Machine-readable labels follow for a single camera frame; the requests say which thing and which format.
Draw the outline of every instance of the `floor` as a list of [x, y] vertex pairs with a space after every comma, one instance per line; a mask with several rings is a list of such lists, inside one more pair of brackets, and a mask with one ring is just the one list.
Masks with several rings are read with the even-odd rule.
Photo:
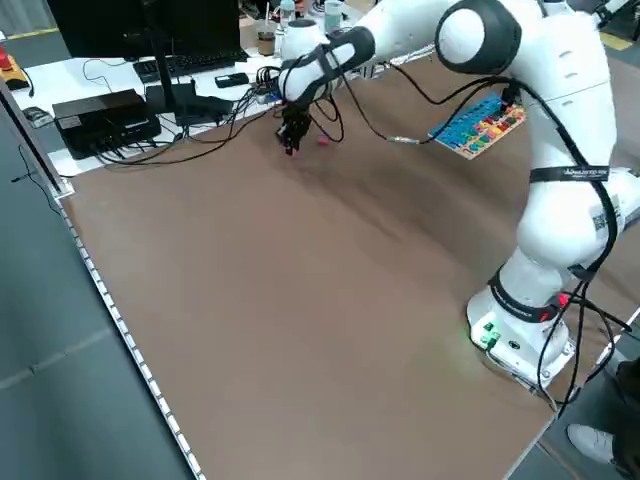
[[[617, 24], [612, 31], [624, 31]], [[68, 58], [59, 34], [46, 37], [10, 42], [7, 49], [25, 67]], [[640, 66], [640, 47], [630, 49], [610, 54]], [[49, 133], [45, 143], [53, 147], [59, 139]], [[5, 136], [0, 128], [1, 144], [15, 145]], [[2, 478], [191, 478], [65, 226], [28, 179], [10, 183], [24, 173], [17, 150], [6, 148], [0, 162]], [[626, 356], [640, 356], [640, 343], [624, 338], [619, 345]], [[621, 478], [581, 458], [565, 428], [579, 422], [614, 431], [630, 418], [611, 382], [599, 377], [512, 478]]]

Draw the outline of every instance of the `electronic device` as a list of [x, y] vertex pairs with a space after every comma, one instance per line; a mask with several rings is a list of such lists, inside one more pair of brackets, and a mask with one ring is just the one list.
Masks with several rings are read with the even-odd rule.
[[160, 134], [158, 117], [133, 89], [57, 103], [53, 112], [56, 127], [76, 160]]
[[236, 0], [47, 0], [73, 57], [153, 55], [145, 8], [165, 55], [218, 55], [240, 47]]
[[32, 128], [42, 128], [53, 122], [53, 117], [38, 107], [27, 107], [22, 113]]
[[[167, 68], [171, 77], [179, 78], [184, 75], [232, 67], [235, 62], [243, 62], [247, 58], [249, 55], [242, 49], [215, 55], [176, 55], [167, 58]], [[135, 62], [133, 69], [142, 83], [157, 82], [160, 79], [158, 64], [155, 60]]]
[[247, 85], [249, 77], [246, 73], [232, 73], [231, 75], [220, 75], [216, 77], [216, 85], [218, 88], [237, 87], [239, 85]]
[[72, 56], [153, 55], [161, 86], [147, 88], [147, 103], [154, 113], [174, 113], [178, 125], [199, 123], [188, 112], [202, 112], [210, 102], [193, 85], [172, 85], [166, 55], [241, 50], [237, 0], [48, 1]]

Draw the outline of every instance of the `white shoe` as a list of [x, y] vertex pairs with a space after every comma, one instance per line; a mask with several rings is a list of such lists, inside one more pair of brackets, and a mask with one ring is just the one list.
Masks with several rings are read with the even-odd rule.
[[567, 427], [567, 436], [583, 455], [600, 463], [613, 463], [613, 435], [584, 425]]

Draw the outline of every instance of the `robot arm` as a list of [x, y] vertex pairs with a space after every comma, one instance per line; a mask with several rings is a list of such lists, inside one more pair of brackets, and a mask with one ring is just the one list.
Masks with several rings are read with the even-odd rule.
[[[348, 32], [331, 41], [316, 35], [315, 44], [300, 41], [300, 36], [309, 37], [303, 26], [299, 35], [286, 37], [282, 48], [281, 95], [289, 103], [309, 105], [324, 95], [341, 72], [429, 45], [438, 21], [455, 1], [384, 0]], [[307, 28], [317, 27], [309, 24]]]
[[[640, 172], [609, 168], [616, 124], [598, 32], [590, 16], [556, 3], [546, 4], [543, 16], [535, 0], [383, 0], [331, 41], [319, 32], [314, 41], [299, 41], [305, 35], [290, 30], [279, 77], [298, 142], [310, 122], [299, 112], [329, 93], [342, 72], [431, 42], [454, 72], [496, 75], [508, 69], [562, 123], [572, 145], [539, 100], [523, 94], [532, 179], [518, 248], [467, 305], [472, 341], [533, 388], [546, 387], [573, 353], [553, 302], [574, 267], [588, 265], [615, 239], [616, 225], [608, 220], [616, 216], [614, 205], [619, 232], [640, 218]], [[285, 109], [285, 132], [287, 115]], [[587, 165], [576, 164], [575, 151]], [[606, 188], [613, 203], [608, 214], [596, 187]]]

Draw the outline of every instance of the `brown table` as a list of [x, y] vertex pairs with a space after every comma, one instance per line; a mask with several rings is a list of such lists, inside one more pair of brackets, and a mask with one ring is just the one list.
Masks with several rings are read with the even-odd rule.
[[[637, 165], [638, 74], [612, 66], [616, 157]], [[468, 81], [409, 70], [436, 96]], [[356, 83], [384, 132], [422, 136], [453, 108], [394, 74]], [[197, 161], [83, 174], [66, 206], [208, 478], [499, 478], [550, 410], [484, 365], [464, 308], [514, 248], [526, 129], [468, 162], [385, 143], [338, 102], [339, 146], [314, 130], [288, 158], [268, 116]], [[639, 234], [593, 289], [623, 317]], [[586, 337], [593, 358], [603, 337]]]

